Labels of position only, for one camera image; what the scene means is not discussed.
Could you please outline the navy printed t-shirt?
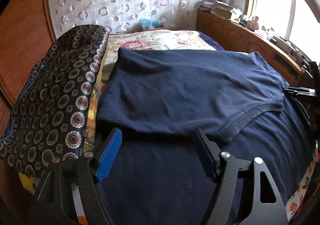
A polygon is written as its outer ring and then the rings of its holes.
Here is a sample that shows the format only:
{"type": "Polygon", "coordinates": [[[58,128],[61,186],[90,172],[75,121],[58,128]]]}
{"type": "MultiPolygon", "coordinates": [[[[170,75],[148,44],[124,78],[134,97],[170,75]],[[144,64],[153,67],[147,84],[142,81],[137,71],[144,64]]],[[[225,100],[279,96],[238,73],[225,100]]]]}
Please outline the navy printed t-shirt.
{"type": "Polygon", "coordinates": [[[215,184],[195,150],[198,128],[236,158],[262,158],[287,202],[316,149],[288,86],[257,52],[120,48],[97,115],[98,138],[123,134],[100,185],[114,224],[200,223],[215,184]]]}

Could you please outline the dark patterned folded cloth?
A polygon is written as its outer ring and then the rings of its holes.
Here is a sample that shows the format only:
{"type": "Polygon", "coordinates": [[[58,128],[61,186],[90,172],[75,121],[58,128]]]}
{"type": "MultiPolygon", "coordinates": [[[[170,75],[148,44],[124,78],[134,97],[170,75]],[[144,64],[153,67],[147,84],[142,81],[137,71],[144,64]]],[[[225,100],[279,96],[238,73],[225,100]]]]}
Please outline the dark patterned folded cloth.
{"type": "Polygon", "coordinates": [[[1,137],[9,166],[39,178],[54,158],[77,159],[87,150],[90,98],[107,40],[103,26],[76,26],[35,64],[1,137]]]}

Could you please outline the orange fruit print sheet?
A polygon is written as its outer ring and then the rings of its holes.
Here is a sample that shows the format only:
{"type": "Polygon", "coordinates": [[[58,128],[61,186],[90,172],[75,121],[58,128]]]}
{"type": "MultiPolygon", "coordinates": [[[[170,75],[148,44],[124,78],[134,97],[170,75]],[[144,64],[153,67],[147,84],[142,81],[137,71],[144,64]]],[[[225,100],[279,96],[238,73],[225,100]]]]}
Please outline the orange fruit print sheet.
{"type": "MultiPolygon", "coordinates": [[[[312,156],[312,162],[309,164],[308,168],[306,169],[306,172],[299,183],[298,189],[290,197],[287,204],[285,205],[285,212],[286,212],[288,221],[293,219],[294,215],[298,213],[298,209],[302,205],[302,202],[305,198],[306,192],[309,187],[309,183],[315,171],[316,163],[318,162],[317,150],[318,150],[318,144],[316,143],[316,147],[312,156]]],[[[72,184],[72,195],[73,195],[73,201],[75,205],[75,211],[76,211],[76,216],[78,218],[78,222],[80,224],[88,224],[87,218],[84,212],[84,208],[81,202],[80,190],[75,183],[72,184]]]]}

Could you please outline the pink bottle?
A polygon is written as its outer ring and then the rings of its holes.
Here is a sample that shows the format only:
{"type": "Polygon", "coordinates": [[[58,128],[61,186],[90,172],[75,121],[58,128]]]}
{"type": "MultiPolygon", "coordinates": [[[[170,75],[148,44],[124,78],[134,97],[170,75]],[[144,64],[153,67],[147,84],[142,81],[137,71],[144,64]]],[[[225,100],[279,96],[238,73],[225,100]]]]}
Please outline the pink bottle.
{"type": "Polygon", "coordinates": [[[259,27],[259,17],[258,16],[252,17],[251,25],[250,25],[251,31],[259,30],[259,28],[260,28],[259,27]]]}

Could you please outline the bright window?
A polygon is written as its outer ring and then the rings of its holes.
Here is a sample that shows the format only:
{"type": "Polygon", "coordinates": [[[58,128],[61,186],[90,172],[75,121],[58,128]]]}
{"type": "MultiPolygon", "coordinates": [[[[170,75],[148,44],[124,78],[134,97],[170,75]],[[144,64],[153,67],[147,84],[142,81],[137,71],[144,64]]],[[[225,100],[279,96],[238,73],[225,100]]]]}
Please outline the bright window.
{"type": "Polygon", "coordinates": [[[250,11],[260,29],[267,30],[319,62],[319,22],[304,0],[253,0],[250,11]]]}

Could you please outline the brown wooden sideboard cabinet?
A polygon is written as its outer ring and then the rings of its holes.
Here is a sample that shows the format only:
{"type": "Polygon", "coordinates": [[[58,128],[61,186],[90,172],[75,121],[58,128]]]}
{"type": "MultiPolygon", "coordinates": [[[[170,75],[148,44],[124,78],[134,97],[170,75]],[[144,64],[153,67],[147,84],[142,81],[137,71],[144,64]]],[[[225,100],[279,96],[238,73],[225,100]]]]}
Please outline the brown wooden sideboard cabinet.
{"type": "Polygon", "coordinates": [[[257,51],[291,86],[314,88],[310,73],[303,72],[301,66],[289,55],[270,41],[260,38],[238,24],[199,10],[196,30],[212,38],[227,51],[257,51]]]}

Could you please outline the navy blue blanket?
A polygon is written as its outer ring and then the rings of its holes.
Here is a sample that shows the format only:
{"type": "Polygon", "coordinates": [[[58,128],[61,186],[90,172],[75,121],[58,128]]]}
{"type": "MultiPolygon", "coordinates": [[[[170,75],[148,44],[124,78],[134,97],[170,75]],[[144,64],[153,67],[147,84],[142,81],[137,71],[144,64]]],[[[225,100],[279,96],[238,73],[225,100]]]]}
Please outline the navy blue blanket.
{"type": "Polygon", "coordinates": [[[199,32],[199,37],[202,38],[204,40],[204,42],[206,42],[208,45],[212,46],[216,50],[225,50],[216,41],[214,41],[212,38],[210,38],[206,34],[199,32]]]}

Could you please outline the floral bed quilt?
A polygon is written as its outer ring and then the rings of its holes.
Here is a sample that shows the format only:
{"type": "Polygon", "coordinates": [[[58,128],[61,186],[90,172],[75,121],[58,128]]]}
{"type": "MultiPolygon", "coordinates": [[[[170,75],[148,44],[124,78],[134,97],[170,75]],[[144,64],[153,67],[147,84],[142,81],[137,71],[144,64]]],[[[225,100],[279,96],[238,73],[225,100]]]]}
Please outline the floral bed quilt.
{"type": "Polygon", "coordinates": [[[107,82],[118,58],[118,49],[130,50],[216,50],[194,30],[152,30],[108,37],[102,81],[107,82]]]}

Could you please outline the pile of books and papers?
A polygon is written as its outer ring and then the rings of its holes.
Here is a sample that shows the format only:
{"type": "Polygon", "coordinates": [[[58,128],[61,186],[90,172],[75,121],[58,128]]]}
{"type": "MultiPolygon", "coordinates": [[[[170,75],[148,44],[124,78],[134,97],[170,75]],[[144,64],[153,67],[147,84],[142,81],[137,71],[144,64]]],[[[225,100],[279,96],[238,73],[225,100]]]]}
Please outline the pile of books and papers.
{"type": "Polygon", "coordinates": [[[199,10],[209,12],[225,20],[236,20],[242,15],[241,10],[218,0],[214,0],[213,2],[203,1],[199,10]]]}

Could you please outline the blue tissue box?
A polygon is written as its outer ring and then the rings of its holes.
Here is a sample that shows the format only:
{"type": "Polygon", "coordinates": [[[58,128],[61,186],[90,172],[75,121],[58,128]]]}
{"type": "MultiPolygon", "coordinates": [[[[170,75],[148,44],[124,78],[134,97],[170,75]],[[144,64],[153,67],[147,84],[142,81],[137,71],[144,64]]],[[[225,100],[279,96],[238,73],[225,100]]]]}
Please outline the blue tissue box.
{"type": "Polygon", "coordinates": [[[140,25],[142,31],[164,29],[164,25],[161,21],[152,21],[152,20],[145,19],[145,18],[142,18],[139,20],[139,25],[140,25]]]}

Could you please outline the brown wooden wardrobe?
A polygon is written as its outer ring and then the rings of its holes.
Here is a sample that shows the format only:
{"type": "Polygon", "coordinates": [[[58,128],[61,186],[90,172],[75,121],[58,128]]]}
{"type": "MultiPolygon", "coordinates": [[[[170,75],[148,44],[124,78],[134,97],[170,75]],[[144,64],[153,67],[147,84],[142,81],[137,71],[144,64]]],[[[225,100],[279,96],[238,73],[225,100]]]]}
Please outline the brown wooden wardrobe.
{"type": "Polygon", "coordinates": [[[1,13],[1,133],[33,66],[53,43],[46,0],[4,0],[1,13]]]}

